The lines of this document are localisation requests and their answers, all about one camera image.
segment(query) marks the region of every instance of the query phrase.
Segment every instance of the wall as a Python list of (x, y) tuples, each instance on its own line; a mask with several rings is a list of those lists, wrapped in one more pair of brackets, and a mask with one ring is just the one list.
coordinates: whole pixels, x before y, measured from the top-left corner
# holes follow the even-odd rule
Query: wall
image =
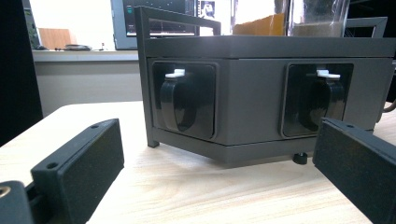
[(110, 0), (30, 0), (38, 28), (69, 29), (81, 45), (114, 49)]
[(64, 105), (141, 101), (135, 51), (34, 51), (44, 116)]

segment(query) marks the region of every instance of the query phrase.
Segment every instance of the orange liquid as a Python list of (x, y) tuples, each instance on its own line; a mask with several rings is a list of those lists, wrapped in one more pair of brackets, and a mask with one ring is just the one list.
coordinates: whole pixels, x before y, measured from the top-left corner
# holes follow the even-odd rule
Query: orange liquid
[(233, 35), (285, 35), (285, 14), (278, 13), (233, 27)]

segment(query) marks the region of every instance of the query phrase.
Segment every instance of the light wood surface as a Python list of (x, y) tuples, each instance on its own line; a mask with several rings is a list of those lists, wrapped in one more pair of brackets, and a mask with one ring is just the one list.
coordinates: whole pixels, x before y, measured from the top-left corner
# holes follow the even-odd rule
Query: light wood surface
[[(375, 127), (393, 144), (395, 113)], [(125, 168), (89, 223), (370, 223), (311, 159), (226, 165), (164, 144), (147, 147), (141, 102), (61, 107), (0, 148), (0, 182), (29, 184), (30, 169), (52, 151), (113, 118)]]

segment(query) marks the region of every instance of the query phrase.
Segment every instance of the white clip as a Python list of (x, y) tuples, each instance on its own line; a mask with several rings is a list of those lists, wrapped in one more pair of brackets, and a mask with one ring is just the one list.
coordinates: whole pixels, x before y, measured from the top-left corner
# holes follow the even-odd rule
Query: white clip
[(317, 70), (318, 77), (326, 77), (331, 79), (340, 79), (340, 75), (329, 74), (329, 70)]
[(184, 77), (185, 74), (185, 69), (175, 69), (174, 73), (166, 74), (165, 77)]

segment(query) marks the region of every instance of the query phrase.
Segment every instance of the screw hole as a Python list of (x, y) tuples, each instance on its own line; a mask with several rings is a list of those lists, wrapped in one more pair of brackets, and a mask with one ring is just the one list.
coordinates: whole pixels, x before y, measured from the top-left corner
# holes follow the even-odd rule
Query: screw hole
[(1, 186), (0, 187), (0, 198), (3, 198), (4, 196), (8, 195), (10, 191), (11, 191), (10, 187)]
[(55, 167), (57, 167), (57, 166), (58, 166), (58, 163), (52, 162), (52, 163), (50, 163), (50, 164), (47, 165), (47, 169), (53, 169), (53, 168), (55, 168)]

